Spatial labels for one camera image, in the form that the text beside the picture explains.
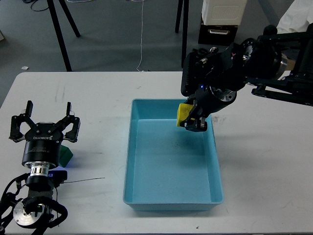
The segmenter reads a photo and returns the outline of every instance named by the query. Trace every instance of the cable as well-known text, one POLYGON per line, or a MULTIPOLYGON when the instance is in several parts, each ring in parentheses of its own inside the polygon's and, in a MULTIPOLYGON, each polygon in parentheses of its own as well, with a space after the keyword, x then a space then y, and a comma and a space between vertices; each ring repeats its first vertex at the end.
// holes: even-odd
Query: cable
POLYGON ((58 202, 58 189, 57 188, 55 188, 55 190, 56 190, 56 192, 57 192, 57 196, 56 196, 56 201, 58 202))
POLYGON ((105 177, 92 178, 92 179, 86 179, 86 180, 67 181, 67 182, 64 182, 64 183, 76 183, 76 182, 81 182, 81 181, 98 180, 98 179, 105 179, 105 177))
POLYGON ((1 197, 1 200, 5 197, 6 193, 8 192, 10 186, 15 182, 15 178, 13 180, 11 180, 9 182, 9 184, 5 187, 4 191, 3 191, 3 194, 2 194, 2 197, 1 197))
POLYGON ((88 1, 93 1, 93 0, 67 0, 67 1, 71 3, 79 3, 79 2, 88 2, 88 1))
POLYGON ((143 32, 143 2, 144 0, 142 1, 142 8, 141 8, 141 42, 140 42, 140 62, 139 62, 139 65, 137 66, 137 71, 138 72, 143 72, 143 71, 140 71, 138 68, 139 66, 141 65, 141 62, 142 62, 142 32, 143 32))
POLYGON ((47 9, 49 9, 49 7, 42 9, 42 10, 34 10, 33 9, 33 5, 38 1, 38 0, 22 0, 24 3, 29 4, 31 3, 30 9, 32 9, 33 11, 46 11, 47 9))

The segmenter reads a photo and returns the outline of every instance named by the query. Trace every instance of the light blue bin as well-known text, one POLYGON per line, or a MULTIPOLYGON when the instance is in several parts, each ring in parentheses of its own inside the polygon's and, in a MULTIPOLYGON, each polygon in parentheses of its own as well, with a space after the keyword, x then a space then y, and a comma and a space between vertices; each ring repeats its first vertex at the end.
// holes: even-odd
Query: light blue bin
POLYGON ((206 211, 224 200, 211 117, 206 132, 176 127, 181 99, 132 104, 124 202, 137 211, 206 211))

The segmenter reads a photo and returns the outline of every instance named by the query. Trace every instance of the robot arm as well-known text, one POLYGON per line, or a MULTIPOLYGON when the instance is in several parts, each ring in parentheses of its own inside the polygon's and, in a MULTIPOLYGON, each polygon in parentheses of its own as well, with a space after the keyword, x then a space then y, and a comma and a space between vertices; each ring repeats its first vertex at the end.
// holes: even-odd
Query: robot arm
POLYGON ((249 83, 252 94, 313 106, 313 24, 306 32, 276 34, 269 26, 257 40, 232 43, 224 52, 213 47, 193 50, 184 61, 181 93, 187 118, 178 125, 187 130, 206 131, 205 119, 236 99, 237 91, 249 83), (287 66, 283 51, 299 49, 289 76, 280 78, 287 66), (275 88, 282 92, 266 90, 275 88))
POLYGON ((67 209, 52 199, 53 189, 57 188, 67 179, 65 170, 51 170, 59 165, 61 143, 63 140, 77 142, 80 127, 79 117, 71 114, 71 103, 67 103, 66 116, 58 121, 38 122, 31 119, 33 103, 29 100, 26 110, 18 116, 12 116, 10 139, 14 142, 26 140, 22 165, 30 168, 30 173, 23 174, 13 179, 4 190, 0 199, 0 234, 5 233, 6 226, 15 220, 23 227, 36 229, 33 234, 41 235, 47 228, 52 228, 62 223, 67 218, 67 209), (24 134, 20 127, 26 122, 30 130, 24 134), (73 124, 70 131, 63 135, 67 126, 73 124), (28 187, 28 196, 16 199, 22 181, 28 187), (16 182, 16 193, 7 192, 16 182), (4 218, 2 215, 12 207, 11 212, 4 218), (61 216, 54 218, 53 211, 61 216))

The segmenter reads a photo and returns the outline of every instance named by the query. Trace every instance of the black tripod leg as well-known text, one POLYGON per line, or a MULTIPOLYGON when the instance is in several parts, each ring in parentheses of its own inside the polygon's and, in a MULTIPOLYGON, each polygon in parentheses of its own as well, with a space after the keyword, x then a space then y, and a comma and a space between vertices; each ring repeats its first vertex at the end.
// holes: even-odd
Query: black tripod leg
POLYGON ((175 24, 175 32, 179 32, 179 24, 180 24, 180 18, 181 18, 181 12, 182 12, 182 3, 184 0, 178 0, 178 7, 177 7, 177 16, 176 16, 176 24, 175 24))
POLYGON ((55 30, 55 33, 57 34, 57 38, 59 41, 59 45, 60 45, 60 49, 61 49, 61 53, 63 56, 65 67, 66 67, 68 72, 72 72, 72 68, 70 66, 70 62, 69 62, 68 55, 67 55, 67 48, 65 47, 64 39, 62 36, 62 32, 61 32, 60 24, 58 21, 57 12, 55 11, 55 7, 53 4, 53 0, 47 0, 47 3, 48 3, 49 11, 51 14, 52 22, 54 25, 54 30, 55 30))
POLYGON ((73 29, 73 31, 74 31, 76 37, 80 37, 80 33, 79 33, 79 31, 78 31, 78 29, 77 29, 77 27, 76 27, 76 24, 75 24, 75 22, 74 22, 74 20, 73 20, 72 15, 71 15, 70 12, 69 12, 69 9, 68 9, 68 7, 67 7, 67 4, 65 3, 64 0, 59 0, 59 2, 60 2, 60 4, 61 4, 61 7, 63 8, 63 11, 64 11, 65 15, 67 16, 67 19, 68 19, 68 21, 69 21, 69 23, 70 23, 70 26, 72 26, 72 29, 73 29))
POLYGON ((182 20, 181 67, 183 67, 187 51, 188 12, 189 12, 189 0, 184 0, 184 14, 182 20))

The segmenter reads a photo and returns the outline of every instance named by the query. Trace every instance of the gray floor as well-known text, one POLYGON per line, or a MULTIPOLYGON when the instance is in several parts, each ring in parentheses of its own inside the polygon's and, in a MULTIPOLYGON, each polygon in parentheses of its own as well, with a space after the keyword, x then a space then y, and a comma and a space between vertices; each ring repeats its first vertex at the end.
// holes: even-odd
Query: gray floor
MULTIPOLYGON (((181 33, 175 34, 177 0, 145 0, 143 5, 142 63, 144 71, 181 71, 181 33)), ((248 0, 235 42, 261 35, 277 25, 292 0, 248 0)), ((140 61, 141 2, 94 0, 67 2, 81 33, 76 38, 58 1, 55 1, 68 55, 74 71, 137 71, 140 61)), ((47 7, 39 0, 35 9, 47 7)), ((188 49, 199 45, 201 0, 190 0, 188 49)), ((0 105, 15 77, 27 71, 66 71, 48 10, 34 12, 22 0, 0 0, 0 105)))

